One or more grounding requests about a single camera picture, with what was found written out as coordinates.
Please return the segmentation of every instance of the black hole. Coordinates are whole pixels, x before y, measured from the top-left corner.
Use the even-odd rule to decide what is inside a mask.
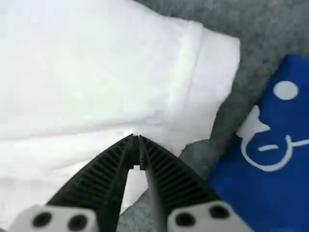
[[[87,225],[87,218],[84,215],[76,215],[69,221],[69,229],[71,231],[80,231]]]
[[[228,210],[220,205],[214,205],[209,212],[213,218],[228,218],[230,216]]]
[[[51,213],[43,212],[43,213],[38,214],[34,218],[32,224],[34,227],[43,227],[43,226],[48,225],[51,219],[52,219]]]
[[[195,219],[189,213],[180,213],[176,217],[176,223],[179,226],[193,226],[195,224]]]

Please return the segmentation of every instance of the blue fabric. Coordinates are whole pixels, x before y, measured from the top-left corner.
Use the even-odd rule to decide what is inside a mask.
[[[254,231],[309,232],[308,121],[309,59],[287,55],[207,180]]]

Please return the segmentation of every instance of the white towel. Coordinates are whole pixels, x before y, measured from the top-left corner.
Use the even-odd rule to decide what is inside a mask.
[[[131,0],[2,0],[0,226],[142,134],[179,155],[210,136],[239,40]],[[122,212],[146,190],[132,170]]]

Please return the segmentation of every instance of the white logo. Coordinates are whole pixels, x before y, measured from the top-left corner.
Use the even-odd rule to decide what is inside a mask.
[[[277,83],[273,90],[274,94],[281,100],[291,100],[298,95],[298,87],[292,82],[281,81]],[[293,148],[297,146],[309,145],[309,139],[301,140],[298,142],[292,142],[292,139],[289,135],[286,135],[285,140],[287,143],[287,149],[283,158],[275,164],[272,165],[261,165],[254,162],[247,154],[247,145],[253,139],[256,133],[262,133],[269,131],[270,127],[259,120],[260,109],[257,105],[253,107],[248,117],[241,125],[240,129],[237,131],[236,135],[242,138],[241,141],[241,153],[246,159],[246,161],[265,172],[273,172],[283,168],[291,159],[293,154]],[[272,149],[278,149],[278,146],[275,144],[269,144],[262,147],[259,147],[260,152],[269,151]]]

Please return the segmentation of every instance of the gray fabric surface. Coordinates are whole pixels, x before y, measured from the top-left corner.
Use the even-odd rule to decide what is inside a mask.
[[[241,63],[232,93],[217,114],[210,141],[187,146],[182,159],[196,172],[215,166],[233,133],[258,100],[285,54],[309,56],[307,0],[137,0],[162,15],[195,20],[241,40]],[[119,219],[118,232],[152,232],[146,192]]]

